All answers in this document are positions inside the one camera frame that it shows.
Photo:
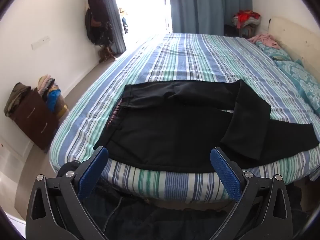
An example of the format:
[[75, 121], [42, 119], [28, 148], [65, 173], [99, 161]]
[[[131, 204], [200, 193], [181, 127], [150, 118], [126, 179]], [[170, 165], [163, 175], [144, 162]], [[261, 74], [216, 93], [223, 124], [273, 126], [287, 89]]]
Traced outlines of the black pants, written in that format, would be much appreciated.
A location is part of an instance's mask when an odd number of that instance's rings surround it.
[[217, 147], [246, 169], [319, 145], [312, 124], [273, 120], [270, 114], [271, 106], [243, 80], [127, 85], [95, 146], [144, 170], [208, 173]]

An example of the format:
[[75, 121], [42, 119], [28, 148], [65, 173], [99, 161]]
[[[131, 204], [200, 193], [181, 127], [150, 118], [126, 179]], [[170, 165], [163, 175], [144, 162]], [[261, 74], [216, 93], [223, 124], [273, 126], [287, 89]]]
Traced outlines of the brown drawer cabinet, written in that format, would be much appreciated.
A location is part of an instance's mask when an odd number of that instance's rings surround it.
[[37, 147], [48, 151], [59, 122], [36, 90], [26, 95], [11, 119]]

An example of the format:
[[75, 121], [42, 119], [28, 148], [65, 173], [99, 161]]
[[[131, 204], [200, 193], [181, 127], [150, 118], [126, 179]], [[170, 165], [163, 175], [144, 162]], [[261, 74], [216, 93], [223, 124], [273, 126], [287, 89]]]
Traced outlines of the colourful folded clothes stack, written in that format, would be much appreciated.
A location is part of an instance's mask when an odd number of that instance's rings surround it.
[[48, 109], [61, 120], [68, 112], [68, 106], [65, 98], [61, 94], [61, 89], [56, 80], [50, 75], [44, 75], [39, 78], [37, 91], [44, 100]]

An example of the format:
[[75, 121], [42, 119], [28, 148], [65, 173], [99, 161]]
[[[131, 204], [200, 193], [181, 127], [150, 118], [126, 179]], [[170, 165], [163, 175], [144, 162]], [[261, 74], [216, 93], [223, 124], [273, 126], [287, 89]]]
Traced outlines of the olive garment on cabinet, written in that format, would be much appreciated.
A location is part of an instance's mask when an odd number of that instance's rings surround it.
[[31, 91], [30, 86], [26, 86], [20, 82], [16, 83], [4, 107], [5, 116], [10, 117], [12, 113], [14, 113], [14, 111], [20, 105], [20, 103], [25, 98], [25, 96], [29, 94], [30, 91]]

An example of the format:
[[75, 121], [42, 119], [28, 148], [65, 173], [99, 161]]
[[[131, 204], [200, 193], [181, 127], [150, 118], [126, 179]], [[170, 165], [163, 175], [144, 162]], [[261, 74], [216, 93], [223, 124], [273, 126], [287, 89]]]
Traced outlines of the teal patterned pillow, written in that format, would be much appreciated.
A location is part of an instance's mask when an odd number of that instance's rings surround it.
[[261, 41], [256, 41], [254, 44], [274, 61], [294, 84], [298, 94], [319, 116], [319, 82], [317, 79], [303, 67], [302, 63], [292, 61], [289, 54], [280, 46], [278, 48], [269, 47]]

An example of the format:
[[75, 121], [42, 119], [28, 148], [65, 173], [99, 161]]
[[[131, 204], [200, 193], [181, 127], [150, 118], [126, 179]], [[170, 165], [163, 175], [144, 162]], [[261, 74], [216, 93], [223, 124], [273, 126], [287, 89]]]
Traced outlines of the pink cloth on pillow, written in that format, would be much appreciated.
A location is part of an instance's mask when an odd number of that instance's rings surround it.
[[275, 48], [275, 49], [281, 48], [278, 42], [275, 40], [275, 38], [271, 34], [255, 35], [252, 38], [249, 38], [248, 41], [253, 44], [255, 44], [257, 41], [260, 41], [265, 46]]

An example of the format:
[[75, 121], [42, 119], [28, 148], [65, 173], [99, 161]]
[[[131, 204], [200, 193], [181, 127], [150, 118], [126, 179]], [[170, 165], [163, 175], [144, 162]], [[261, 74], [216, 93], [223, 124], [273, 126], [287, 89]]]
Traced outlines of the cream headboard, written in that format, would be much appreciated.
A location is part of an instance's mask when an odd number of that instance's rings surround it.
[[271, 34], [293, 60], [300, 60], [306, 70], [319, 80], [319, 37], [287, 19], [273, 17], [268, 25]]

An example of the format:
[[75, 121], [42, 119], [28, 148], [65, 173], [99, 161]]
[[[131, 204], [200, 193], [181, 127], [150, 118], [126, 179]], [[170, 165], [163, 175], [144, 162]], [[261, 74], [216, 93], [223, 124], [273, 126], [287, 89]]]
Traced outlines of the striped bed with cover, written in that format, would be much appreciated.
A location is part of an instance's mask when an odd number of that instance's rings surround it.
[[[89, 87], [58, 129], [49, 150], [56, 171], [73, 160], [87, 160], [125, 85], [149, 81], [243, 79], [271, 105], [271, 118], [299, 124], [319, 117], [274, 61], [244, 38], [168, 34], [126, 51]], [[215, 173], [141, 170], [109, 160], [103, 178], [141, 197], [212, 203], [227, 193]]]

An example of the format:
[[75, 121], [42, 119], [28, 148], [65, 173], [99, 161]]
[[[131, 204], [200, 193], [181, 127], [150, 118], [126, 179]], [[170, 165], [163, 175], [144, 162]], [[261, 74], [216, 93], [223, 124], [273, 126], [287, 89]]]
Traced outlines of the dark coats on rack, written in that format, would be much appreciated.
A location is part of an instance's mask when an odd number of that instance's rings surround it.
[[110, 47], [113, 43], [112, 26], [104, 0], [88, 0], [85, 25], [89, 40], [96, 46]]

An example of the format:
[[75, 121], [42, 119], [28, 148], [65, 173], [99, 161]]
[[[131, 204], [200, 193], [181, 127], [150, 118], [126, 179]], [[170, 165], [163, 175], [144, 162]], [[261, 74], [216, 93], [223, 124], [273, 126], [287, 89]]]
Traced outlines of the red clothes pile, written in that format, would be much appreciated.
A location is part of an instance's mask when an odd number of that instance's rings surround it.
[[250, 24], [259, 25], [261, 22], [261, 15], [251, 10], [240, 10], [234, 15], [232, 22], [237, 29]]

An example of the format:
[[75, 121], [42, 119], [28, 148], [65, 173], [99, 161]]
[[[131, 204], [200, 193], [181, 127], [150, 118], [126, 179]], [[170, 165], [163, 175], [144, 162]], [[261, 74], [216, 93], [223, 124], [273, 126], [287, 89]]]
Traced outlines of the blue curtain right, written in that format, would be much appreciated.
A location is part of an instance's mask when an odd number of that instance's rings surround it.
[[170, 0], [173, 33], [224, 35], [240, 10], [253, 9], [252, 0]]

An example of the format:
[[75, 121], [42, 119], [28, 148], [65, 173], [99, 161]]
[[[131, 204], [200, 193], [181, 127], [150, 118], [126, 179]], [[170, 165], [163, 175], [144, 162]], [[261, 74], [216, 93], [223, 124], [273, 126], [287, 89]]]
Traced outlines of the blue curtain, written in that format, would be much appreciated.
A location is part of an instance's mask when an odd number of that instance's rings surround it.
[[104, 0], [104, 3], [112, 25], [112, 34], [114, 40], [112, 49], [117, 54], [122, 54], [126, 51], [126, 46], [124, 41], [124, 28], [120, 18], [119, 8], [116, 0]]
[[240, 10], [253, 9], [252, 0], [170, 0], [173, 33], [224, 35]]

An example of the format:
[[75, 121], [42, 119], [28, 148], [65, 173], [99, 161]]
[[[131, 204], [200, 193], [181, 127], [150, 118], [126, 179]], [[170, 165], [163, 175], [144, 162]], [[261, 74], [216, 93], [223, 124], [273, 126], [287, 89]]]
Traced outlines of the blue curtain left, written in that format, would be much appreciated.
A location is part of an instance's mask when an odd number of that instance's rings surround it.
[[124, 28], [120, 18], [119, 8], [116, 0], [104, 0], [104, 3], [112, 25], [112, 34], [114, 40], [112, 49], [117, 54], [122, 54], [126, 51], [126, 46], [124, 41]]

